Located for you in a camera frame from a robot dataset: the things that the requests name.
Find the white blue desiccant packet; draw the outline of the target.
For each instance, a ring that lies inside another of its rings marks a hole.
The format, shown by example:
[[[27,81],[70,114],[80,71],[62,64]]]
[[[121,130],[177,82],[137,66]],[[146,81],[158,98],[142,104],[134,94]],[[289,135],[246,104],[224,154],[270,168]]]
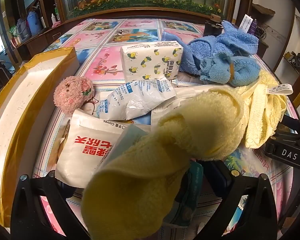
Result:
[[[172,84],[164,77],[135,80],[121,85],[102,99],[96,114],[103,120],[126,121],[149,113],[174,96]]]

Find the lemon print tissue pack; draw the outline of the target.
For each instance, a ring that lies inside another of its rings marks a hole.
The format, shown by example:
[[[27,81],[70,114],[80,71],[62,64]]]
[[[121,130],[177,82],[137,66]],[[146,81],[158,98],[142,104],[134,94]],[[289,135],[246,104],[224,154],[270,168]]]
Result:
[[[177,41],[146,42],[122,46],[121,63],[125,81],[177,77],[183,47]]]

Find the blue fluffy towel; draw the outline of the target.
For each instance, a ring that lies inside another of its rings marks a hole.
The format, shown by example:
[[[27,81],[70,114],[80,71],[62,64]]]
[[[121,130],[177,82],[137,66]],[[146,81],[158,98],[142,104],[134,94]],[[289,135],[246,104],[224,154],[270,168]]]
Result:
[[[183,47],[180,72],[199,75],[199,64],[202,59],[226,52],[231,56],[249,56],[257,53],[258,38],[252,34],[236,29],[230,22],[223,21],[224,32],[218,36],[203,36],[184,43],[177,35],[163,32],[163,41],[177,41]]]

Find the white red text glove pack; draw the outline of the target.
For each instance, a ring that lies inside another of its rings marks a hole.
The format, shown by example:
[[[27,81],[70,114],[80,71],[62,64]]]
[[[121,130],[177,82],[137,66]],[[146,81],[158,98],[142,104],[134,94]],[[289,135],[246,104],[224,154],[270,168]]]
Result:
[[[72,187],[86,187],[124,129],[131,124],[102,120],[83,110],[75,110],[57,161],[56,178]]]

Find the black motor with cork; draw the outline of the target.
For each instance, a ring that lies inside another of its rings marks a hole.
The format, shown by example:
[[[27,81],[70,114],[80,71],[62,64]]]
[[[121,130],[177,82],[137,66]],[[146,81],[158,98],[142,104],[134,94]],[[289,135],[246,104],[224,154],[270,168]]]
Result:
[[[203,36],[218,36],[222,31],[223,26],[221,16],[211,14],[210,18],[205,22]]]

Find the purple bottles pair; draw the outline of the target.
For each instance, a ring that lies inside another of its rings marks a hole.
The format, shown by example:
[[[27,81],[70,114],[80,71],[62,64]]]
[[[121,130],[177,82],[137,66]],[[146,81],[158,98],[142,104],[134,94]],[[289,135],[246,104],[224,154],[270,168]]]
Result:
[[[257,29],[257,21],[256,21],[256,19],[254,19],[249,27],[248,33],[251,35],[254,35],[256,29]]]

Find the light blue towel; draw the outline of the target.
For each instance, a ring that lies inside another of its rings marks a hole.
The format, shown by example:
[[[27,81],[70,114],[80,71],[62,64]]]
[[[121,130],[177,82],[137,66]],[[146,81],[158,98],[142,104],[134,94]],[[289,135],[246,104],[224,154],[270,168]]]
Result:
[[[202,59],[199,67],[200,80],[233,87],[253,83],[258,79],[261,69],[253,58],[232,56],[226,52]]]

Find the yellow fluffy towel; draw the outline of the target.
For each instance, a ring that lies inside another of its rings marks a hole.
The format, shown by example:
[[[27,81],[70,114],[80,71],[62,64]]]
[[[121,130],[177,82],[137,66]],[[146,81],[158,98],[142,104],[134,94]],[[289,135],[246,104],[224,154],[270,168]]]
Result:
[[[287,107],[265,70],[247,86],[214,87],[160,118],[153,131],[100,167],[83,191],[91,239],[140,239],[161,227],[192,159],[222,160],[240,143],[259,148]]]

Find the pink plush ball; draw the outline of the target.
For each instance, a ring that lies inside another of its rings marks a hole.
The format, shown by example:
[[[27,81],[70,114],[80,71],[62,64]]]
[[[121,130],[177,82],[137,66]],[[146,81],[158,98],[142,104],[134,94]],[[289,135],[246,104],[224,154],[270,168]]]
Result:
[[[92,81],[87,77],[69,76],[56,87],[53,101],[65,115],[73,115],[95,94]]]

